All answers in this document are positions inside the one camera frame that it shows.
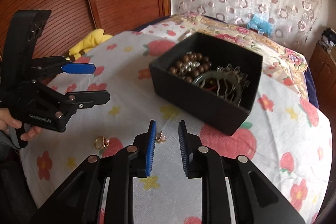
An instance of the bed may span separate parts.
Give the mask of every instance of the bed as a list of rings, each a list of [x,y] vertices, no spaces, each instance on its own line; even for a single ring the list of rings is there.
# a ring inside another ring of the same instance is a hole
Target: bed
[[[194,31],[268,56],[253,110],[232,137],[154,93],[148,63]],[[74,115],[65,133],[44,132],[21,151],[27,183],[38,207],[87,156],[114,155],[131,144],[135,135],[146,132],[149,121],[155,119],[166,141],[156,145],[152,175],[134,181],[134,222],[201,223],[201,182],[185,178],[181,165],[177,125],[183,119],[190,133],[199,135],[204,145],[221,155],[247,155],[306,223],[313,222],[328,185],[331,130],[328,119],[308,102],[302,55],[287,52],[247,29],[187,13],[141,31],[122,32],[78,61],[94,63],[97,73],[59,75],[49,85],[61,93],[107,89],[111,100]],[[94,148],[99,136],[110,138],[107,148]],[[100,223],[105,199],[104,195]]]

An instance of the yellow plush toy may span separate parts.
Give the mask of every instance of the yellow plush toy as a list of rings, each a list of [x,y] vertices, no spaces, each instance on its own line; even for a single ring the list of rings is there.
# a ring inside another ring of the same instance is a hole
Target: yellow plush toy
[[[83,54],[89,52],[94,47],[100,45],[106,40],[110,39],[112,35],[104,34],[103,29],[96,29],[90,32],[83,40],[79,41],[76,45],[74,45],[68,52],[67,56],[69,56],[70,60],[77,60]]]

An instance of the finger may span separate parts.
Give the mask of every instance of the finger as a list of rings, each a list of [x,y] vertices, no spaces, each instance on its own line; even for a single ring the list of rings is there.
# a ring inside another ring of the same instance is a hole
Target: finger
[[[34,127],[34,130],[36,131],[37,134],[40,134],[40,133],[41,133],[42,128],[37,127],[37,126],[33,126],[33,127]]]
[[[9,126],[12,126],[14,128],[21,128],[22,122],[14,119],[12,115],[10,114],[8,108],[1,108],[0,109],[0,118],[5,123],[7,123]]]
[[[20,139],[25,141],[25,142],[30,142],[31,139],[29,138],[28,136],[28,133],[23,133],[21,136],[20,136]]]
[[[5,131],[7,130],[8,126],[7,123],[5,123],[4,121],[0,120],[0,130],[1,131]]]
[[[37,135],[37,132],[35,131],[35,129],[33,127],[30,128],[30,130],[28,131],[29,138],[33,139],[36,135]]]

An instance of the gold ring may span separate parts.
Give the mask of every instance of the gold ring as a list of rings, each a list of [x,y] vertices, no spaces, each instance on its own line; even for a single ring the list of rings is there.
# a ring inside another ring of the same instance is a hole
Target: gold ring
[[[102,145],[99,146],[99,147],[97,147],[97,143],[100,142],[100,141],[101,141]],[[94,147],[95,147],[95,149],[97,149],[97,150],[100,150],[100,149],[105,148],[105,147],[106,147],[105,138],[104,138],[103,136],[99,136],[99,137],[95,140],[95,142],[94,142]]]

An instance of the metal screw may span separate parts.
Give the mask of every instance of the metal screw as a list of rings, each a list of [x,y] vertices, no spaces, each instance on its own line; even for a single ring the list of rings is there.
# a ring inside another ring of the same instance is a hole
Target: metal screw
[[[55,116],[56,116],[57,119],[59,119],[59,118],[61,118],[63,116],[63,113],[61,111],[57,111],[55,113]]]
[[[238,157],[238,160],[241,162],[241,163],[247,163],[247,157],[246,156],[243,156],[243,155],[240,155]]]
[[[96,155],[92,155],[87,158],[87,161],[91,164],[94,164],[98,160],[98,157]]]
[[[209,148],[207,148],[206,146],[200,146],[198,148],[198,151],[201,153],[208,153],[209,152]]]
[[[138,148],[135,145],[130,145],[127,147],[127,151],[130,153],[134,153]]]

